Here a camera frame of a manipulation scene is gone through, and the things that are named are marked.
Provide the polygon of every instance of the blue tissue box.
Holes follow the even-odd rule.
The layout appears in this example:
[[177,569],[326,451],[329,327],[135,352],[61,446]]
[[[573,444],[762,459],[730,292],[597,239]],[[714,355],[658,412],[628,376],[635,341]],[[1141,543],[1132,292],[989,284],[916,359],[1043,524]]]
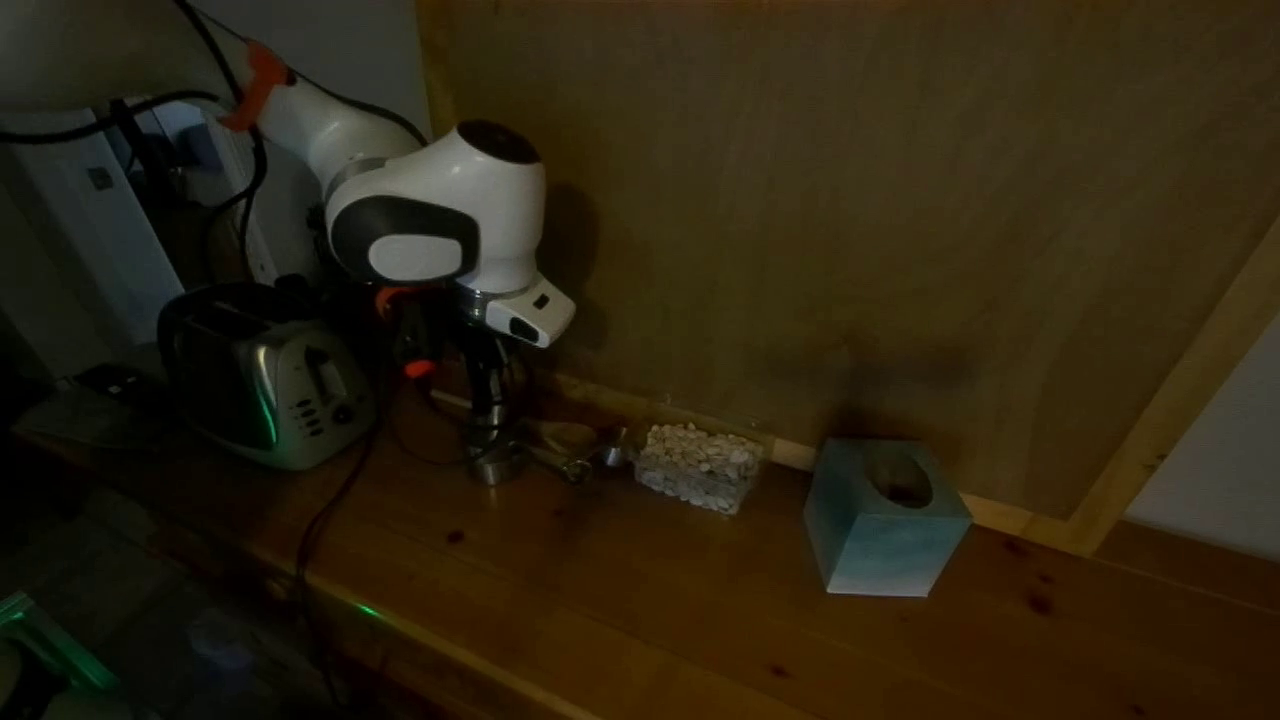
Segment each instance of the blue tissue box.
[[961,490],[907,438],[829,438],[803,529],[837,596],[929,596],[967,533]]

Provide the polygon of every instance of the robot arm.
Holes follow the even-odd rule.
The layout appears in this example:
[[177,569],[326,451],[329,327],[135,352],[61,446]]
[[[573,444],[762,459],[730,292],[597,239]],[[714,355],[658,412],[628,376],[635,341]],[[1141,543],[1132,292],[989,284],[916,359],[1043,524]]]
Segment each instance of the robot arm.
[[[216,25],[209,33],[233,76],[253,86],[262,46]],[[173,86],[230,94],[173,0],[3,0],[0,43],[7,106]],[[517,130],[461,123],[419,148],[401,123],[292,73],[253,118],[316,173],[329,250],[350,274],[401,289],[451,281],[472,320],[533,349],[568,327],[573,298],[535,268],[544,163]]]

